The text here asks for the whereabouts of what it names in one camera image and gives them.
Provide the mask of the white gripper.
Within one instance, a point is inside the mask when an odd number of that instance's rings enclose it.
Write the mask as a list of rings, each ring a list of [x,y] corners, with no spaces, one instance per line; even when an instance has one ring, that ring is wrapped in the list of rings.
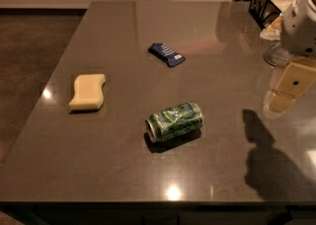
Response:
[[[281,46],[296,55],[276,70],[264,109],[285,113],[316,82],[316,0],[293,0],[282,14]]]

